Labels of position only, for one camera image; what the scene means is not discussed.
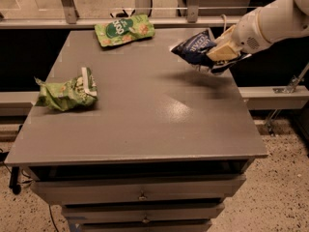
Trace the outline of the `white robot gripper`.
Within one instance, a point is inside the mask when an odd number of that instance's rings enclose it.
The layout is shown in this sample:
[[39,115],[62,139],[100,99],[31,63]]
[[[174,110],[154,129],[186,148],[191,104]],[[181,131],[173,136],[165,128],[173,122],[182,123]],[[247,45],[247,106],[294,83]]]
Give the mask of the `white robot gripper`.
[[260,28],[261,10],[257,8],[245,14],[236,26],[232,25],[225,30],[215,39],[218,45],[213,47],[207,56],[214,62],[229,61],[236,59],[240,51],[254,54],[271,47],[271,43],[264,37]]

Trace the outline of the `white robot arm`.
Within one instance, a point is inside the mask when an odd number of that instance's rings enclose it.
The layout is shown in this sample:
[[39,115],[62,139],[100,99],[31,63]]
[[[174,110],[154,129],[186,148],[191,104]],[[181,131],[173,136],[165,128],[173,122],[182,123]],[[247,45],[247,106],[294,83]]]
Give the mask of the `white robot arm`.
[[207,56],[229,61],[243,53],[254,54],[273,44],[309,35],[309,0],[275,0],[244,15],[215,40]]

